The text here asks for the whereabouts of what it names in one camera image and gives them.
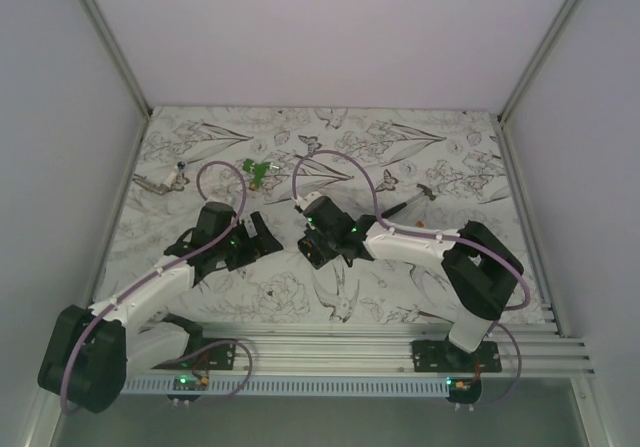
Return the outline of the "black fuse box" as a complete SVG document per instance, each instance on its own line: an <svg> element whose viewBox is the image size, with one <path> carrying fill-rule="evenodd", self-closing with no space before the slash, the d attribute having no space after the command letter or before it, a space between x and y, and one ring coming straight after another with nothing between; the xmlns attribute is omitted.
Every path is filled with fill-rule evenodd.
<svg viewBox="0 0 640 447"><path fill-rule="evenodd" d="M338 253L322 237L309 233L297 241L297 247L316 270L321 269L338 256Z"/></svg>

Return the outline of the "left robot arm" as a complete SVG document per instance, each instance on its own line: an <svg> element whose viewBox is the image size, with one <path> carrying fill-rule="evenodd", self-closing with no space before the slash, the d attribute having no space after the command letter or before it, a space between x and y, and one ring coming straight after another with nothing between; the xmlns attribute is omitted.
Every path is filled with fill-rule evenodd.
<svg viewBox="0 0 640 447"><path fill-rule="evenodd" d="M155 315L207 276L244 268L282 248L259 212L240 220L230 205L206 203L195 226L142 278L105 301L71 305L59 314L38 386L65 405L100 413L141 373L197 366L206 343L202 327L174 314Z"/></svg>

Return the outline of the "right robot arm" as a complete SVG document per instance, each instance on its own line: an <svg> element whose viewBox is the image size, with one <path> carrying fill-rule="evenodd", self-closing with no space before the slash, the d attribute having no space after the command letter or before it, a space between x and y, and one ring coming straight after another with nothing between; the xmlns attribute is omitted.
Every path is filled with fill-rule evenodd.
<svg viewBox="0 0 640 447"><path fill-rule="evenodd" d="M294 201L307 222L299 248L316 269L336 257L349 266L363 260L440 268L461 302L443 347L444 361L458 372L477 362L478 347L506 310L524 273L519 260L484 224L469 221L458 231L408 229L373 215L353 219L319 192Z"/></svg>

